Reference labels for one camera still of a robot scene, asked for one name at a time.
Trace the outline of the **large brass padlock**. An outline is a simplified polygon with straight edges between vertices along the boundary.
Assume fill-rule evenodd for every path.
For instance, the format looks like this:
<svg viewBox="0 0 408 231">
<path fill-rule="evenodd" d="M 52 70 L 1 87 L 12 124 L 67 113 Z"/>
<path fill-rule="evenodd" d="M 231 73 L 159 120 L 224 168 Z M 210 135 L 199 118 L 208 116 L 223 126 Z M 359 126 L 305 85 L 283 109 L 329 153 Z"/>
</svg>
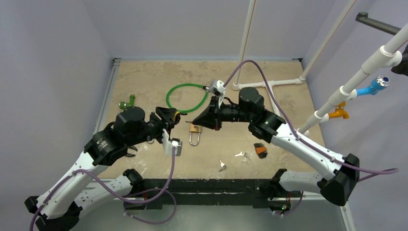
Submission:
<svg viewBox="0 0 408 231">
<path fill-rule="evenodd" d="M 190 132 L 189 143 L 190 143 L 190 145 L 196 146 L 196 145 L 199 144 L 202 129 L 203 129 L 202 126 L 190 124 L 190 128 L 189 128 L 189 132 Z"/>
</svg>

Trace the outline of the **small yellow padlock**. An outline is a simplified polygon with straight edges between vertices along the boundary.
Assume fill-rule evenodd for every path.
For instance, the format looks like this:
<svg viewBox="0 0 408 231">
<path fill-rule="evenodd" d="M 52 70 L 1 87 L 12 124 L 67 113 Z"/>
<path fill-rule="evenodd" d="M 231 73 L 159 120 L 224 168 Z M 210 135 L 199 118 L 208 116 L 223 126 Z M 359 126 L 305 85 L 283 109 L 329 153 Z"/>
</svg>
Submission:
<svg viewBox="0 0 408 231">
<path fill-rule="evenodd" d="M 175 114 L 172 117 L 174 124 L 177 125 L 180 122 L 181 117 L 182 116 L 187 116 L 187 115 L 188 115 L 187 113 L 176 111 Z"/>
</svg>

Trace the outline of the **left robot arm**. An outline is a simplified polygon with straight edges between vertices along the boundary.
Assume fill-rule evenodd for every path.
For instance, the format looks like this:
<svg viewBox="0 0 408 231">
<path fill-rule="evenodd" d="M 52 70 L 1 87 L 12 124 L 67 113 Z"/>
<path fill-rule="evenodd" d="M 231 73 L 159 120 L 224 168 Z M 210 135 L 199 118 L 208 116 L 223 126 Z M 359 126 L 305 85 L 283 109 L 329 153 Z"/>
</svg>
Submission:
<svg viewBox="0 0 408 231">
<path fill-rule="evenodd" d="M 172 158 L 181 153 L 182 142 L 170 138 L 170 132 L 180 121 L 174 108 L 157 107 L 149 121 L 140 107 L 131 106 L 120 112 L 114 122 L 96 132 L 71 168 L 49 190 L 25 200 L 33 214 L 29 229 L 40 231 L 68 231 L 88 212 L 115 198 L 133 205 L 145 205 L 152 198 L 136 199 L 147 191 L 144 180 L 134 169 L 128 169 L 117 179 L 104 183 L 98 179 L 115 161 L 128 153 L 129 147 L 156 140 L 166 155 Z M 99 186 L 86 190 L 92 182 Z"/>
</svg>

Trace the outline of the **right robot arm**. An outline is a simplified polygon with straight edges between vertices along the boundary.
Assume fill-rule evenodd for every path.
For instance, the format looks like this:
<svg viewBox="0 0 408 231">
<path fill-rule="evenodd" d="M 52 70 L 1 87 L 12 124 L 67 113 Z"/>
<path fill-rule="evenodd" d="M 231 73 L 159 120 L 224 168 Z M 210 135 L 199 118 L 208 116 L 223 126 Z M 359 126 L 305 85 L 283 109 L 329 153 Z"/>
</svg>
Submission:
<svg viewBox="0 0 408 231">
<path fill-rule="evenodd" d="M 211 97 L 207 108 L 192 124 L 220 130 L 222 122 L 247 122 L 248 130 L 256 138 L 290 152 L 315 170 L 313 174 L 289 170 L 277 174 L 278 178 L 270 183 L 274 195 L 281 196 L 287 191 L 319 193 L 332 204 L 344 206 L 359 181 L 358 157 L 332 152 L 302 134 L 295 134 L 288 122 L 265 108 L 264 97 L 255 88 L 240 90 L 238 103 L 225 104 L 218 96 Z"/>
</svg>

